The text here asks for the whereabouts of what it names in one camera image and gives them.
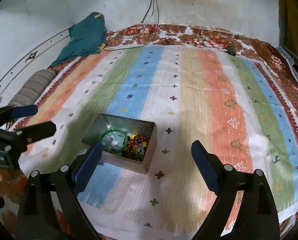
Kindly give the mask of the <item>black charger plug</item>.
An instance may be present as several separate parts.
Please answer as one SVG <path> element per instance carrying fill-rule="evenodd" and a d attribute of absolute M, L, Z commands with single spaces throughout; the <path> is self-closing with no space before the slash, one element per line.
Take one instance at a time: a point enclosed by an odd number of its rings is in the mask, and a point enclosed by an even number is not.
<path fill-rule="evenodd" d="M 226 48 L 225 52 L 231 56 L 236 56 L 236 52 L 232 48 Z"/>

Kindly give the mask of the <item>teal cloth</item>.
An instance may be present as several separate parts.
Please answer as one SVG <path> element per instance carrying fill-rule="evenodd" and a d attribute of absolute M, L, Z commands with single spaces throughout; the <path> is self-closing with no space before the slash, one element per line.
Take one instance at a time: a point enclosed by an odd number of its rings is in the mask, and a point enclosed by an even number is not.
<path fill-rule="evenodd" d="M 99 12 L 92 12 L 80 23 L 69 28 L 70 42 L 51 66 L 55 67 L 77 56 L 100 53 L 106 45 L 106 34 L 105 17 Z"/>

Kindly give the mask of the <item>silver metal tin box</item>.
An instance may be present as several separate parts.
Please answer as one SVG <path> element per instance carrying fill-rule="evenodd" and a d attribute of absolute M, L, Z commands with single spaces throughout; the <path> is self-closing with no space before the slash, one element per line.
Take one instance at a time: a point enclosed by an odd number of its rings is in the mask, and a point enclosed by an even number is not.
<path fill-rule="evenodd" d="M 99 142 L 101 160 L 114 166 L 147 174 L 157 145 L 156 123 L 100 113 L 82 139 L 82 145 Z"/>

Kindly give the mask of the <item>grey striped rolled cloth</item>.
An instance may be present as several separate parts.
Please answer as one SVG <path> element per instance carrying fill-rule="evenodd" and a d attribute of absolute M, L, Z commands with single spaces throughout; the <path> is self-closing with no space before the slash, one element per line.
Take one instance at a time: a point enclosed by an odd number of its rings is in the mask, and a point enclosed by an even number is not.
<path fill-rule="evenodd" d="M 11 99 L 9 105 L 13 107 L 33 105 L 56 75 L 57 72 L 52 69 L 35 72 Z"/>

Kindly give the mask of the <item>green jade bangle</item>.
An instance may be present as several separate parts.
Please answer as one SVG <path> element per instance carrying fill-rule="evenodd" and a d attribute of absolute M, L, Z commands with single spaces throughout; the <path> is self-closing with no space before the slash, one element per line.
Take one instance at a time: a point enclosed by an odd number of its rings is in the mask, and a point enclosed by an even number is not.
<path fill-rule="evenodd" d="M 102 150 L 111 154 L 119 154 L 127 148 L 128 135 L 121 129 L 111 128 L 101 135 Z"/>

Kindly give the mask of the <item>striped colourful mat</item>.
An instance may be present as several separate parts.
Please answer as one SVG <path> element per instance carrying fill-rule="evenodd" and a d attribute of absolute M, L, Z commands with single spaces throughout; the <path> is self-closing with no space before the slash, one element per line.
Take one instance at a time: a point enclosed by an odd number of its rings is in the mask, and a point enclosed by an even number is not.
<path fill-rule="evenodd" d="M 236 170 L 264 171 L 280 220 L 298 210 L 298 120 L 264 63 L 222 51 L 146 46 L 87 57 L 29 123 L 56 134 L 30 146 L 20 168 L 53 172 L 83 152 L 100 113 L 151 121 L 147 174 L 104 163 L 78 195 L 96 230 L 116 239 L 190 239 L 215 200 L 191 156 L 199 140 Z"/>

